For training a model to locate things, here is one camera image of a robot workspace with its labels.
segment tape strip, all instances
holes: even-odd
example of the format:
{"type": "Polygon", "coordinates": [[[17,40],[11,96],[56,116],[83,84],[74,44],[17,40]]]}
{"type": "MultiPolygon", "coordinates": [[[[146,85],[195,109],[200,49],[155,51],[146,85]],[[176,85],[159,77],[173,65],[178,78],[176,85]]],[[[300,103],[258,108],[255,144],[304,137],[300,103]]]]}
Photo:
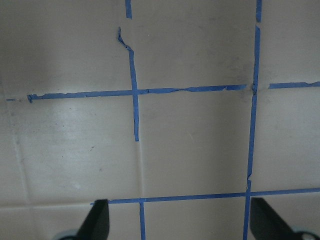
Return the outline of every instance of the tape strip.
{"type": "Polygon", "coordinates": [[[271,83],[269,89],[290,89],[290,88],[310,88],[320,87],[320,81],[314,83],[306,82],[284,82],[284,83],[271,83]]]}
{"type": "Polygon", "coordinates": [[[251,196],[267,196],[267,195],[284,195],[284,194],[309,194],[320,193],[320,187],[316,188],[302,188],[289,190],[274,190],[274,191],[255,191],[251,192],[251,196]]]}
{"type": "Polygon", "coordinates": [[[125,16],[127,19],[132,19],[131,0],[125,0],[125,16]]]}
{"type": "Polygon", "coordinates": [[[167,201],[182,201],[182,200],[199,200],[199,199],[223,199],[223,198],[237,198],[244,197],[245,192],[236,193],[218,193],[206,195],[186,195],[186,196],[162,196],[162,197],[149,197],[146,202],[167,202],[167,201]]]}
{"type": "Polygon", "coordinates": [[[247,184],[246,184],[244,221],[243,221],[243,240],[247,240],[248,238],[250,196],[251,196],[251,179],[250,178],[251,178],[253,162],[254,162],[257,99],[258,99],[257,91],[258,91],[258,81],[259,81],[259,78],[258,78],[259,77],[259,61],[260,61],[260,28],[258,26],[255,26],[252,105],[251,105],[251,120],[250,120],[250,134],[249,134],[247,184]]]}
{"type": "Polygon", "coordinates": [[[46,93],[38,96],[37,94],[29,94],[27,98],[30,103],[33,100],[43,99],[74,99],[74,98],[95,98],[95,97],[109,97],[109,96],[129,96],[132,95],[131,90],[117,90],[117,91],[84,91],[76,93],[46,93]]]}
{"type": "Polygon", "coordinates": [[[135,52],[130,46],[125,44],[121,37],[121,28],[118,29],[118,41],[128,50],[129,52],[129,64],[130,64],[130,76],[132,85],[132,100],[133,100],[133,121],[134,121],[134,138],[136,142],[139,142],[139,101],[138,101],[138,84],[135,69],[135,52]]]}
{"type": "Polygon", "coordinates": [[[261,23],[262,18],[262,0],[256,0],[255,19],[261,23]]]}
{"type": "Polygon", "coordinates": [[[109,200],[109,204],[136,204],[145,202],[144,198],[128,198],[128,199],[114,199],[109,200]]]}
{"type": "Polygon", "coordinates": [[[140,232],[141,240],[146,240],[145,205],[140,202],[140,232]]]}
{"type": "Polygon", "coordinates": [[[187,88],[152,88],[152,89],[139,89],[138,94],[169,94],[177,91],[187,91],[187,92],[214,92],[214,91],[236,91],[242,90],[247,87],[246,84],[242,85],[220,85],[220,86],[197,86],[197,87],[187,87],[187,88]]]}

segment blue painter's tape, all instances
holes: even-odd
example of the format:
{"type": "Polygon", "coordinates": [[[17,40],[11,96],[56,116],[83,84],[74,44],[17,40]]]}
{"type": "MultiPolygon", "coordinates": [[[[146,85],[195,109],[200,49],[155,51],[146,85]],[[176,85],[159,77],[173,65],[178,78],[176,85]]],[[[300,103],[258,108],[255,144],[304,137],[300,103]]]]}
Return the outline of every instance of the blue painter's tape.
{"type": "Polygon", "coordinates": [[[255,19],[261,23],[262,18],[262,0],[256,0],[255,19]]]}
{"type": "Polygon", "coordinates": [[[187,88],[152,88],[152,89],[139,89],[138,94],[169,94],[177,91],[187,91],[187,92],[214,92],[214,91],[235,91],[242,90],[247,87],[246,84],[242,85],[220,85],[220,86],[197,86],[197,87],[187,87],[187,88]]]}
{"type": "Polygon", "coordinates": [[[269,89],[290,89],[290,88],[310,88],[320,87],[320,81],[314,83],[306,82],[284,82],[284,83],[271,83],[269,89]]]}
{"type": "Polygon", "coordinates": [[[260,63],[260,28],[255,26],[254,38],[254,68],[253,68],[253,94],[257,94],[259,80],[259,63],[260,63]]]}
{"type": "Polygon", "coordinates": [[[145,205],[140,202],[140,232],[141,240],[146,240],[145,205]]]}
{"type": "Polygon", "coordinates": [[[249,226],[251,175],[252,175],[252,168],[254,163],[255,131],[256,131],[256,116],[257,116],[257,100],[258,100],[257,93],[258,93],[258,82],[259,82],[260,35],[261,35],[260,28],[258,26],[255,26],[252,105],[251,105],[251,120],[250,120],[250,134],[249,134],[246,195],[245,195],[244,220],[243,220],[243,240],[247,240],[248,238],[248,226],[249,226]]]}
{"type": "Polygon", "coordinates": [[[135,204],[144,202],[144,198],[114,199],[109,200],[109,204],[135,204]]]}
{"type": "Polygon", "coordinates": [[[248,238],[248,227],[249,227],[249,213],[250,213],[250,192],[251,192],[251,180],[247,181],[246,194],[245,194],[245,205],[244,205],[244,221],[243,221],[243,240],[248,238]]]}
{"type": "Polygon", "coordinates": [[[245,192],[235,193],[218,193],[206,195],[186,195],[186,196],[161,196],[161,197],[148,197],[146,202],[167,202],[167,201],[183,201],[183,200],[200,200],[200,199],[223,199],[223,198],[237,198],[244,197],[245,192]]]}
{"type": "Polygon", "coordinates": [[[95,97],[109,97],[109,96],[130,96],[131,90],[118,90],[118,91],[84,91],[76,93],[46,93],[38,96],[37,94],[29,94],[27,98],[30,103],[33,100],[43,99],[74,99],[74,98],[95,98],[95,97]]]}
{"type": "Polygon", "coordinates": [[[255,196],[267,196],[267,195],[308,194],[308,193],[320,193],[320,187],[289,189],[289,190],[274,190],[274,191],[255,191],[255,192],[251,192],[251,196],[255,197],[255,196]]]}
{"type": "Polygon", "coordinates": [[[257,95],[252,96],[250,134],[249,134],[249,153],[247,166],[247,180],[250,180],[254,163],[254,148],[255,148],[255,131],[256,131],[256,115],[257,115],[257,95]]]}
{"type": "Polygon", "coordinates": [[[132,99],[133,99],[133,121],[134,121],[134,138],[136,142],[139,142],[139,100],[138,100],[138,84],[135,69],[135,52],[130,46],[125,44],[121,37],[121,28],[118,29],[118,41],[128,50],[129,52],[129,65],[130,65],[130,76],[132,85],[132,99]]]}
{"type": "Polygon", "coordinates": [[[125,0],[125,15],[127,19],[132,19],[131,0],[125,0]]]}

